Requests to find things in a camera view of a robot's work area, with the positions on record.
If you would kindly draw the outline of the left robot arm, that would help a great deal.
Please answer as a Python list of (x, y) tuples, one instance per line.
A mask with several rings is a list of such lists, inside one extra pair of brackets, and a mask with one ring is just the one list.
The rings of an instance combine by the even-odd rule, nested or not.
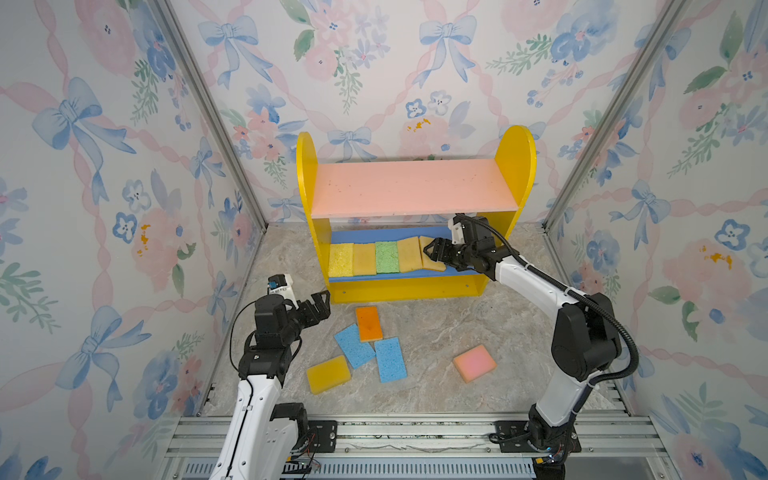
[(286, 462), (311, 438), (306, 408), (282, 403), (281, 392), (302, 331), (330, 316), (328, 291), (294, 301), (286, 291), (268, 293), (250, 305), (254, 330), (235, 364), (239, 383), (223, 447), (212, 479), (279, 479)]

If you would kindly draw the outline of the small yellow sponge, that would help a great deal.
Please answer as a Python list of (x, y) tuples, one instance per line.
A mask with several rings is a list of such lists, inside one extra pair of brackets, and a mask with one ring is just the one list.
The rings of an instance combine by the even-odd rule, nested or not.
[(422, 260), (422, 266), (425, 270), (429, 271), (435, 271), (435, 272), (445, 272), (446, 271), (446, 265), (443, 262), (440, 261), (434, 261), (432, 260), (429, 255), (424, 251), (424, 249), (432, 243), (433, 238), (427, 237), (427, 236), (419, 236), (419, 250), (421, 254), (421, 260)]

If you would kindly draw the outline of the yellow pink blue toy shelf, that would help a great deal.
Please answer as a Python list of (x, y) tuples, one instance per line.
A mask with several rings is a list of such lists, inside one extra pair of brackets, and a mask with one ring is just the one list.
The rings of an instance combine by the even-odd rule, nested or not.
[(410, 236), (447, 238), (447, 226), (335, 232), (336, 219), (419, 217), (477, 213), (510, 235), (532, 191), (537, 168), (531, 131), (513, 126), (492, 159), (322, 164), (311, 136), (300, 133), (297, 178), (309, 231), (331, 300), (336, 304), (475, 297), (488, 279), (471, 271), (333, 278), (331, 247), (396, 241)]

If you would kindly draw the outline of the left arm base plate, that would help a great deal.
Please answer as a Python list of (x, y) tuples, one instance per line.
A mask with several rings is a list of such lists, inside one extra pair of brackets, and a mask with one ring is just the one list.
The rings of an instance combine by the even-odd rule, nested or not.
[(291, 454), (334, 453), (339, 423), (335, 420), (310, 420), (308, 428), (300, 434)]

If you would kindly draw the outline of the pale yellow sponge underneath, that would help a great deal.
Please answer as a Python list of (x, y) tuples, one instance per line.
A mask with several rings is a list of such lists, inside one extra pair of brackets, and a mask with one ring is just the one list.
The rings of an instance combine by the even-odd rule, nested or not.
[(399, 271), (413, 272), (423, 268), (419, 237), (409, 237), (397, 241)]

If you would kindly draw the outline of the bright yellow cellulose sponge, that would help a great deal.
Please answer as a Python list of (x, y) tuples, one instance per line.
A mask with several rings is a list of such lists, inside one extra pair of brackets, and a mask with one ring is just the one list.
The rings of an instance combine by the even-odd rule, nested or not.
[(340, 243), (330, 245), (328, 276), (330, 278), (347, 278), (354, 275), (354, 245)]

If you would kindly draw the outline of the yellow sponge with green back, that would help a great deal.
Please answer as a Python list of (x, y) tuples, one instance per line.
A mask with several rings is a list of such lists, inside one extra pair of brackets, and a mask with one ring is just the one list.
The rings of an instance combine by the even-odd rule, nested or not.
[(354, 276), (373, 276), (377, 274), (376, 244), (354, 244), (353, 263)]

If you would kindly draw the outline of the pink orange sponge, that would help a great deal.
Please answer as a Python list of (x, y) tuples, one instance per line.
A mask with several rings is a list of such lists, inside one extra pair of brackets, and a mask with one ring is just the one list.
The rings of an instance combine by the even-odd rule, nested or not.
[(456, 356), (453, 365), (465, 383), (470, 383), (497, 367), (484, 345), (478, 345)]

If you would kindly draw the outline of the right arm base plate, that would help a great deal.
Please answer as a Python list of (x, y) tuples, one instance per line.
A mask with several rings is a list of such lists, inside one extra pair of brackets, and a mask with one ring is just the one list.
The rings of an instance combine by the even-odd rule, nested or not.
[(557, 456), (582, 451), (573, 422), (551, 427), (538, 420), (500, 420), (493, 427), (488, 439), (502, 453)]

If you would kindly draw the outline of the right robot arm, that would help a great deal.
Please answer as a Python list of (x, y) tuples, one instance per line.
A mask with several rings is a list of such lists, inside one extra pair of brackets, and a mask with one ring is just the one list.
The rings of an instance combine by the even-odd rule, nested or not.
[(621, 355), (610, 300), (586, 295), (552, 278), (508, 246), (497, 246), (493, 234), (462, 243), (437, 238), (422, 248), (427, 258), (457, 271), (473, 271), (511, 288), (554, 321), (551, 355), (555, 373), (543, 396), (528, 414), (526, 432), (498, 436), (499, 443), (526, 440), (550, 457), (570, 450), (578, 413), (598, 378)]

